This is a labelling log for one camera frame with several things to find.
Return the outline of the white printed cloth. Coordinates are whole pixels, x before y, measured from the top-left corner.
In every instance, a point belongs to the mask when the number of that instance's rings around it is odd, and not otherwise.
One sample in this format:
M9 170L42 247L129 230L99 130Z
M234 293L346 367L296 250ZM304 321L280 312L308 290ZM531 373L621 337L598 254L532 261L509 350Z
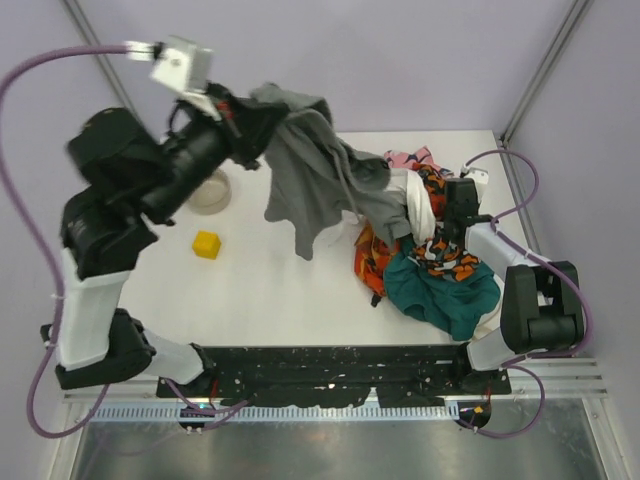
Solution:
M435 232L435 213L420 176L407 169L358 168L316 189L307 214L314 232L340 221L341 212L362 214L386 243L410 237L420 244Z

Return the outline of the black orange grey camo cloth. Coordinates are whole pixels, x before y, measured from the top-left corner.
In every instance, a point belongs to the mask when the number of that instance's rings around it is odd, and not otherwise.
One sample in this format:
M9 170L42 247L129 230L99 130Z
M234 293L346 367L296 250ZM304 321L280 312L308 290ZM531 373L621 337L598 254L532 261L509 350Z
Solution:
M428 165L411 171L421 182L417 189L420 203L417 206L407 205L414 232L403 244L403 252L431 276L452 282L468 280L476 273L481 261L459 243L444 237L442 220L447 176Z

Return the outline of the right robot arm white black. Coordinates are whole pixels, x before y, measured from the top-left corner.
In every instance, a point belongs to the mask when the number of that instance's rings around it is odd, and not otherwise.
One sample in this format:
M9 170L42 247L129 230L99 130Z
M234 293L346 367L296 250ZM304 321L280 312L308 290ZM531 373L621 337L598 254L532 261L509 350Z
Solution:
M512 365L528 356L570 355L588 333L576 267L540 257L481 214L480 183L470 177L445 183L445 238L462 246L503 282L499 327L466 344L474 371Z

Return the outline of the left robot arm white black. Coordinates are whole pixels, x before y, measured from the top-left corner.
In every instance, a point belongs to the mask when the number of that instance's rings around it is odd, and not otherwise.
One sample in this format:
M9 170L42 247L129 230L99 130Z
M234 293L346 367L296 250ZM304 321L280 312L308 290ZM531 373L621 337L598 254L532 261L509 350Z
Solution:
M87 187L64 206L60 238L65 294L60 322L42 330L56 348L60 386L109 385L139 374L180 385L210 379L213 365L197 344L158 336L119 305L154 227L174 214L227 160L247 170L288 115L281 102L238 97L211 84L207 114L180 99L187 123L156 140L126 108L102 110L69 141L68 154Z

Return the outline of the pink patterned cloth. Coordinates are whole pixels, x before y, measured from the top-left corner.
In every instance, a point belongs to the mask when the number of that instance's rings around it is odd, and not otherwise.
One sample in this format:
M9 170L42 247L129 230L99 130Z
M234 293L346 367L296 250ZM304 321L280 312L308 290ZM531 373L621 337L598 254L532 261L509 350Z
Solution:
M440 169L427 146L422 146L413 153L388 150L383 154L383 158L392 168L415 169L422 165L428 165L436 170Z

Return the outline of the orange brown camo cloth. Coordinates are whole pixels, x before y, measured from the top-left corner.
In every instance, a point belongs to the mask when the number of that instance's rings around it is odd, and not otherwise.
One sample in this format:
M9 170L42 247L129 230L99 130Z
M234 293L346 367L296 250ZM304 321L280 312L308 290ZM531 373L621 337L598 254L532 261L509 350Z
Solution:
M387 245L374 233L371 224L366 223L354 246L354 273L370 290L371 305L376 307L386 296L384 272L399 250L400 242Z

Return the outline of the teal green cloth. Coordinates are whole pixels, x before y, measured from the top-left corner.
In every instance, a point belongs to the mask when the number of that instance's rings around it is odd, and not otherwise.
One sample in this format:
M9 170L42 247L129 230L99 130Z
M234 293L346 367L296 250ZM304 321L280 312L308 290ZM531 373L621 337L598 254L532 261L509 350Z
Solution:
M384 269L383 284L401 313L433 325L457 342L471 339L481 319L493 313L501 300L501 289L486 264L460 254L442 269L434 269L415 251L410 237L399 243Z

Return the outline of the grey ceramic bowl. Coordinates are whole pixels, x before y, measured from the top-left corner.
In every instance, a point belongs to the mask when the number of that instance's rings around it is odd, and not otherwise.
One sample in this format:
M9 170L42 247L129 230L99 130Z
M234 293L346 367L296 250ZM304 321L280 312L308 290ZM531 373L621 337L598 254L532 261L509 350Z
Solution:
M187 200L187 207L199 215L214 215L223 211L231 202L232 190L229 177L223 170L216 170Z

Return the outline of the yellow cube block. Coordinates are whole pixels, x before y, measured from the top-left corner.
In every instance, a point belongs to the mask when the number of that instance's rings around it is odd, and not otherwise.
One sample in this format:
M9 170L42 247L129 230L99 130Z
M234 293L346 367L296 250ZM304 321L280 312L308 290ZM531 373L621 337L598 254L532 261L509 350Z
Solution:
M194 254L200 258L215 260L221 248L221 240L214 232L199 231L192 243Z

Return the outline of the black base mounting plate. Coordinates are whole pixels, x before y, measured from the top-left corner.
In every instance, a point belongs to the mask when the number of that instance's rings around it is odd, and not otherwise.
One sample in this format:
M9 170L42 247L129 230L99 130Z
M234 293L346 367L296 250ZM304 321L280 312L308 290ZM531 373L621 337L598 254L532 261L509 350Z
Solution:
M210 380L182 386L189 398L225 406L361 406L371 392L384 408L430 406L440 396L506 395L507 373L472 370L456 345L207 347Z

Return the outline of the left aluminium frame post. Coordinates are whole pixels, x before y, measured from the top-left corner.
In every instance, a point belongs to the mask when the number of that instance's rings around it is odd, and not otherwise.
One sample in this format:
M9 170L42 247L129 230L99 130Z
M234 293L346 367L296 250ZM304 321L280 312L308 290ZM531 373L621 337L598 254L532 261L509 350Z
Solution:
M76 30L76 33L85 45L102 45L99 36L79 1L59 0L58 4L63 8L72 26ZM134 106L129 92L126 90L120 75L116 72L110 56L103 54L97 55L95 56L94 63L97 65L102 78L106 81L110 92L115 96L117 104L129 109L133 116L142 123L142 118L139 115L138 109Z

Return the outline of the aluminium frame post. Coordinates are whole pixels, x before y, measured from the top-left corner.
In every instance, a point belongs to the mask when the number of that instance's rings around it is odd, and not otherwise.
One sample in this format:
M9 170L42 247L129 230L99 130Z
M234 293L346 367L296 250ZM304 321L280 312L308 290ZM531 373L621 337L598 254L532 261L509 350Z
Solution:
M549 45L544 51L524 92L520 96L504 130L498 136L501 145L509 145L515 137L519 127L533 107L535 100L542 92L545 84L550 79L551 74L559 64L565 50L593 4L593 0L574 0L570 2L569 9L562 17L558 28L551 37Z
M59 0L58 4L63 8L72 26L76 30L76 33L85 45L102 45L99 36L79 1ZM110 92L115 96L117 104L129 109L133 116L142 123L142 118L139 115L138 109L134 106L129 92L126 90L120 75L116 72L110 56L103 54L97 55L95 56L94 63L97 65L102 78L106 81Z

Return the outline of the right aluminium frame post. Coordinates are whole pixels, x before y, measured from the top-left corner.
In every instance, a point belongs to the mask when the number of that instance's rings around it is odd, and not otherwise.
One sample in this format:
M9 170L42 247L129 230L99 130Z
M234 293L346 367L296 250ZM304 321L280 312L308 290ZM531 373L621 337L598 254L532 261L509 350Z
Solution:
M565 50L593 4L593 0L574 0L570 2L569 9L562 17L558 28L551 37L549 45L544 51L524 92L520 96L504 130L498 136L501 145L509 145L515 137L519 127L533 107L535 100L542 92L545 84L550 79L551 74L559 64Z

